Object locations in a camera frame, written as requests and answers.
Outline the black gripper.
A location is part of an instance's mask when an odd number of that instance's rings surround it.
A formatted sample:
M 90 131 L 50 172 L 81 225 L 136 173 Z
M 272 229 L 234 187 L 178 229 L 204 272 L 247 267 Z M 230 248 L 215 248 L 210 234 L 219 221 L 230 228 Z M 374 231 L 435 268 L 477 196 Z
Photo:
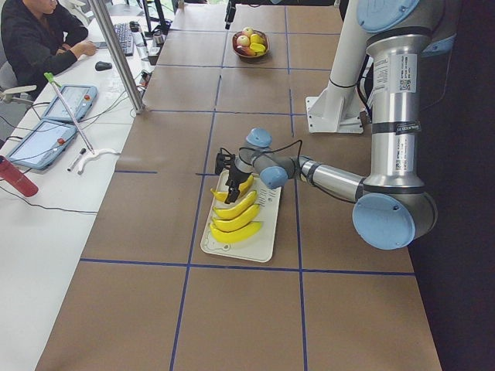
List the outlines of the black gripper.
M 251 172 L 244 171 L 242 167 L 239 167 L 235 162 L 231 162 L 229 165 L 226 165 L 225 168 L 228 170 L 228 179 L 225 185 L 229 189 L 227 191 L 224 203 L 235 203 L 241 193 L 239 190 L 240 184 L 248 180 Z

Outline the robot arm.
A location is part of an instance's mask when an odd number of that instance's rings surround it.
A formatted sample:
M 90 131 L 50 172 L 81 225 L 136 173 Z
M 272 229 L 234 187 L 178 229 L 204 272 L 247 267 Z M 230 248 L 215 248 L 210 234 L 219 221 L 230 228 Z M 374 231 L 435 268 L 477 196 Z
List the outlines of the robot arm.
M 231 24 L 234 21 L 235 14 L 236 14 L 236 1 L 235 0 L 229 0 L 227 2 L 227 8 L 226 8 L 226 15 L 225 15 L 225 29 L 229 30 Z
M 252 173 L 270 189 L 289 179 L 353 204 L 356 232 L 369 245 L 406 247 L 435 225 L 434 199 L 418 177 L 420 63 L 451 50 L 458 1 L 350 1 L 327 87 L 306 100 L 312 133 L 359 134 L 370 125 L 370 172 L 357 175 L 303 155 L 278 156 L 255 128 L 235 154 L 219 152 L 234 202 Z

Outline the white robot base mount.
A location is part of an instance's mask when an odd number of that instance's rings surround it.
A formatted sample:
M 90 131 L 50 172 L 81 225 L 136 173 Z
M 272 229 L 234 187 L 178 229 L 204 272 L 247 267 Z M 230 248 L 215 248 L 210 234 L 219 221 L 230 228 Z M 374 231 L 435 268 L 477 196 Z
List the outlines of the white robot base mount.
M 310 133 L 362 134 L 360 113 L 363 110 L 359 99 L 353 97 L 347 104 L 337 98 L 326 106 L 319 97 L 306 97 L 306 116 Z

